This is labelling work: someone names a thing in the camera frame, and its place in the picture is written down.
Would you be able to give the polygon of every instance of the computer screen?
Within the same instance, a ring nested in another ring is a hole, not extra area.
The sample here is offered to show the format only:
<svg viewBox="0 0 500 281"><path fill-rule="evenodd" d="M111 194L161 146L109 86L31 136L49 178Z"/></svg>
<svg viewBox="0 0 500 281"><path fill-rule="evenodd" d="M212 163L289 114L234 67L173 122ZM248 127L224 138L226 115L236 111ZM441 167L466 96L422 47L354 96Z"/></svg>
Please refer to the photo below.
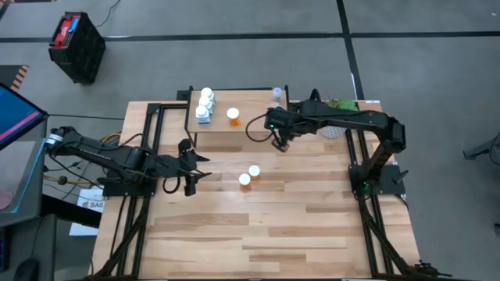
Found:
<svg viewBox="0 0 500 281"><path fill-rule="evenodd" d="M47 117L47 112L0 83L0 150Z"/></svg>

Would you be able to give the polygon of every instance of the white bottle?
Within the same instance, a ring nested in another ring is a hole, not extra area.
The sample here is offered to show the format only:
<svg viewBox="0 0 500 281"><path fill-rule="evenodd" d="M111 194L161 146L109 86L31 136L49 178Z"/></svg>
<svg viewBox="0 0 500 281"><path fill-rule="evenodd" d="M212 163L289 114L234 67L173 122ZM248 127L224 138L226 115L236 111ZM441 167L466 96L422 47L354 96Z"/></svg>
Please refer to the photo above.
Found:
<svg viewBox="0 0 500 281"><path fill-rule="evenodd" d="M212 91L212 89L205 87L202 89L202 97L209 97L210 101L213 104L213 107L215 108L217 106L216 103L216 94Z"/></svg>
<svg viewBox="0 0 500 281"><path fill-rule="evenodd" d="M209 110L205 106L198 106L196 108L196 119L200 125L210 124L211 120Z"/></svg>
<svg viewBox="0 0 500 281"><path fill-rule="evenodd" d="M213 103L210 101L209 97L201 97L198 105L205 106L209 110L210 115L213 114Z"/></svg>

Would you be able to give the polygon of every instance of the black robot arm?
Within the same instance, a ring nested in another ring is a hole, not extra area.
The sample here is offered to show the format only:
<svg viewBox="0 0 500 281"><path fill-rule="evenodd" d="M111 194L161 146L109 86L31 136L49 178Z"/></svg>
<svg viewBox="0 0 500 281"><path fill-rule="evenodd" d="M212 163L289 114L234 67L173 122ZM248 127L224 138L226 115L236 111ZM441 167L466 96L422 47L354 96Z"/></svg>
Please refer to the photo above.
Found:
<svg viewBox="0 0 500 281"><path fill-rule="evenodd" d="M191 196L196 193L195 184L198 180L211 174L200 173L197 170L197 162L208 161L208 159L197 155L191 149L189 140L182 140L179 143L178 157L154 155L144 148L103 144L99 140L82 136L73 127L64 126L51 130L45 141L45 148L52 158L60 155L75 155L111 170L112 173L108 173L106 178L98 179L98 182L104 184L105 187L107 184L127 184L140 188L145 180L183 176L186 179L184 193L186 196Z"/></svg>
<svg viewBox="0 0 500 281"><path fill-rule="evenodd" d="M290 105L290 110L268 108L264 127L274 135L273 146L285 152L288 141L305 133L316 134L325 126L339 126L374 132L380 144L373 156L362 164L364 181L379 181L380 171L394 153L405 149L405 126L383 112L331 108L314 90L309 100Z"/></svg>

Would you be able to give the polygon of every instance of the wooden tabletop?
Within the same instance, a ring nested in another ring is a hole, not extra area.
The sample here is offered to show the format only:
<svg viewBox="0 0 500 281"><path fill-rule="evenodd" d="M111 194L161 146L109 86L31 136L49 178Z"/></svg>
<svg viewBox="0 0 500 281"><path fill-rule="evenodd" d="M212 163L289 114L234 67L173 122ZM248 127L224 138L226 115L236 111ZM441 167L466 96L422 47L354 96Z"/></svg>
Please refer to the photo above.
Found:
<svg viewBox="0 0 500 281"><path fill-rule="evenodd" d="M187 130L191 133L226 133L244 132L245 127L257 116L266 113L267 108L273 103L273 90L256 91L214 91L216 107L209 125L199 125L195 117L196 107L201 96L201 91L191 92L189 107L189 120ZM287 92L282 90L280 105L287 108ZM227 110L237 108L240 112L240 126L231 126L227 118ZM249 132L265 133L264 118L256 120L248 128Z"/></svg>
<svg viewBox="0 0 500 281"><path fill-rule="evenodd" d="M381 110L380 103L359 105ZM147 102L129 104L122 140L142 131L146 107ZM184 114L181 109L166 112L160 154L177 153L177 143L186 137ZM357 134L353 135L361 159ZM371 154L378 141L372 133L366 133L366 139ZM137 138L130 145L139 143ZM213 175L200 181L192 197L183 192L164 194L159 185L151 200L139 278L370 276L359 210L348 178L345 137L329 140L319 134L304 135L281 153L269 143L251 142L244 133L203 133L198 136L197 150L211 159L199 168ZM242 190L238 177L250 165L259 165L262 175L250 189ZM388 239L410 265L417 263L419 254L406 207L394 196L379 198ZM109 258L121 201L114 197L105 204L93 256L96 270ZM126 210L127 205L117 242L122 238ZM380 245L373 239L383 272ZM126 272L131 271L134 245L133 241Z"/></svg>

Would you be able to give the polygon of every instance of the concrete floor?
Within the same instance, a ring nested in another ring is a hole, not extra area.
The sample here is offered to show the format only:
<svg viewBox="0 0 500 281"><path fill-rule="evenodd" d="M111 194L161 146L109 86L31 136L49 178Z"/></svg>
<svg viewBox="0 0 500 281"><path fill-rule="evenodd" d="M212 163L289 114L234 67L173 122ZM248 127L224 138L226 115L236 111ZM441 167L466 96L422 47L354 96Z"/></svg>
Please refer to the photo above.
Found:
<svg viewBox="0 0 500 281"><path fill-rule="evenodd" d="M0 39L50 37L64 11L87 11L98 24L114 2L12 4L0 20ZM345 9L352 33L500 30L495 0L345 0ZM99 30L106 36L337 33L339 19L334 0L123 0ZM500 221L500 173L487 157L464 160L462 150L498 133L500 38L370 38L353 44L365 98L381 100L406 125L407 149L397 159L409 170L405 186L422 258L456 278L497 280L500 239L493 223ZM190 84L288 84L297 99L307 98L313 87L332 98L355 96L341 38L107 46L91 86L73 84L50 62L46 43L0 43L0 65L29 65L20 93L52 114L116 118L49 120L49 127L74 126L97 138L121 130L128 101L174 99ZM85 173L92 179L101 175L93 165ZM44 192L62 196L50 187ZM60 223L58 279L86 274L93 248L93 239L68 237L68 232L69 225Z"/></svg>

